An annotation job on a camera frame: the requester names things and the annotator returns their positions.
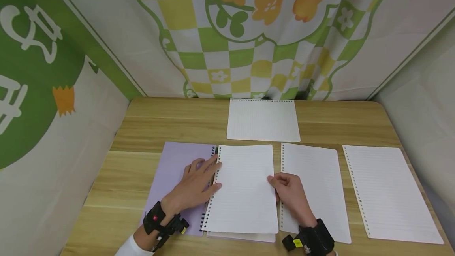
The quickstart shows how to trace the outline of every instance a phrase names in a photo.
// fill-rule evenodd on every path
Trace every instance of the stack of paper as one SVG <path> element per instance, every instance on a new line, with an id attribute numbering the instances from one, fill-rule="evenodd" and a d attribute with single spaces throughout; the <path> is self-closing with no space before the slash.
<path id="1" fill-rule="evenodd" d="M 369 238 L 444 243 L 401 149 L 343 150 Z"/>
<path id="2" fill-rule="evenodd" d="M 335 241 L 351 243 L 337 151 L 282 143 L 281 172 L 300 177 L 314 216 L 323 220 Z M 299 232 L 299 223 L 283 204 L 280 216 L 281 230 Z"/>
<path id="3" fill-rule="evenodd" d="M 227 139 L 299 142 L 294 101 L 231 99 Z"/>
<path id="4" fill-rule="evenodd" d="M 278 233 L 272 145 L 218 148 L 222 168 L 214 183 L 222 189 L 209 200 L 203 230 L 207 236 L 274 242 Z"/>

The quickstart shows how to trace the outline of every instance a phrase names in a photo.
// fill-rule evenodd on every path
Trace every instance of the wrist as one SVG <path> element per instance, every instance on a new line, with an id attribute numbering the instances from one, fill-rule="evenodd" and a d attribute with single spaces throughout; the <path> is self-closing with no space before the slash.
<path id="1" fill-rule="evenodd" d="M 176 198 L 169 195 L 166 195 L 161 200 L 161 209 L 166 214 L 166 218 L 171 217 L 171 219 L 173 219 L 174 215 L 179 214 L 181 211 L 179 201 Z"/>
<path id="2" fill-rule="evenodd" d="M 302 211 L 296 214 L 297 222 L 300 226 L 303 227 L 315 227 L 318 225 L 318 222 L 312 213 L 311 210 L 309 211 Z"/>

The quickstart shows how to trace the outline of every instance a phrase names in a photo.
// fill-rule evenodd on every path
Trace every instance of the hand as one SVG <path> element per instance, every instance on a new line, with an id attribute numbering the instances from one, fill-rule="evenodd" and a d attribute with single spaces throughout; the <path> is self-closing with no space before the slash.
<path id="1" fill-rule="evenodd" d="M 301 226 L 315 227 L 316 218 L 306 199 L 302 182 L 299 176 L 287 173 L 276 173 L 275 176 L 267 177 L 270 185 L 276 190 L 278 200 L 291 212 L 291 216 L 296 219 Z"/>
<path id="2" fill-rule="evenodd" d="M 208 160 L 199 158 L 185 167 L 180 183 L 161 200 L 161 208 L 166 215 L 176 215 L 184 209 L 201 205 L 221 188 L 221 183 L 216 183 L 204 191 L 207 182 L 222 165 L 221 162 L 215 163 L 217 158 L 218 155 Z"/>

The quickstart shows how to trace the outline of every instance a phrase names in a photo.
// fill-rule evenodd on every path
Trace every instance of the wood grain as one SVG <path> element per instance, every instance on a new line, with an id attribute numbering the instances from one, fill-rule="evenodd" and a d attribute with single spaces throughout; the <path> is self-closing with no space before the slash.
<path id="1" fill-rule="evenodd" d="M 275 172 L 279 172 L 280 143 L 226 139 L 228 110 L 228 100 L 137 98 L 132 101 L 62 255 L 114 255 L 138 226 L 166 141 L 217 145 L 271 143 Z M 342 145 L 392 146 L 403 150 L 380 104 L 296 101 L 296 111 L 300 144 L 338 151 L 352 238 L 352 244 L 335 244 L 340 255 L 454 255 L 406 154 L 408 166 L 445 244 L 369 239 L 365 233 Z M 268 244 L 176 235 L 157 255 L 302 255 L 302 250 L 285 251 L 281 244 L 284 236 L 286 233 L 280 232 L 275 244 Z"/>

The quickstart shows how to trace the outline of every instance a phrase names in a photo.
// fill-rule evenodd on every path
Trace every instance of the green checkered pattern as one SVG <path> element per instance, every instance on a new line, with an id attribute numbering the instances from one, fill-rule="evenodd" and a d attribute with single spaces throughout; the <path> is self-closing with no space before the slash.
<path id="1" fill-rule="evenodd" d="M 341 0 L 309 38 L 277 45 L 264 37 L 229 41 L 207 19 L 206 0 L 141 1 L 155 15 L 164 51 L 188 82 L 186 96 L 282 100 L 326 97 L 334 71 L 362 47 L 378 2 Z"/>

